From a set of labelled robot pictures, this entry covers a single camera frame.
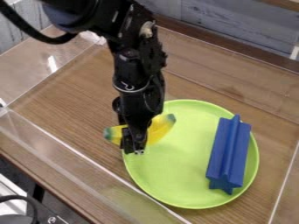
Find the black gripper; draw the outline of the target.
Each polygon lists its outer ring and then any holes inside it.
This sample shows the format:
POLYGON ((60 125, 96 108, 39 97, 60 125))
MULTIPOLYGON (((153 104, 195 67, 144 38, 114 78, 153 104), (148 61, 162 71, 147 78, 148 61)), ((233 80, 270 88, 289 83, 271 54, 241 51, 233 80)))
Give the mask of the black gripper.
POLYGON ((135 41, 128 44, 108 43, 114 55, 114 88, 119 91, 115 111, 128 125, 122 129, 120 147, 126 154, 146 150, 148 126, 162 113, 165 102, 165 77, 162 70, 167 54, 159 40, 154 21, 142 25, 135 41))

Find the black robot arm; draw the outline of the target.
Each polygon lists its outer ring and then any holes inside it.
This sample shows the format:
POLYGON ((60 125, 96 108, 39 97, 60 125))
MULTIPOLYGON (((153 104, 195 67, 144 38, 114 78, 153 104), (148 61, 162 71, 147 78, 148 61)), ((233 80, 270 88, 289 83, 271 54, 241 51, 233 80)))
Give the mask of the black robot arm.
POLYGON ((142 153, 150 125, 165 109, 167 54, 159 41, 154 13, 136 0, 42 0, 52 24, 68 33, 90 31, 107 39, 114 57, 112 102, 120 148, 142 153))

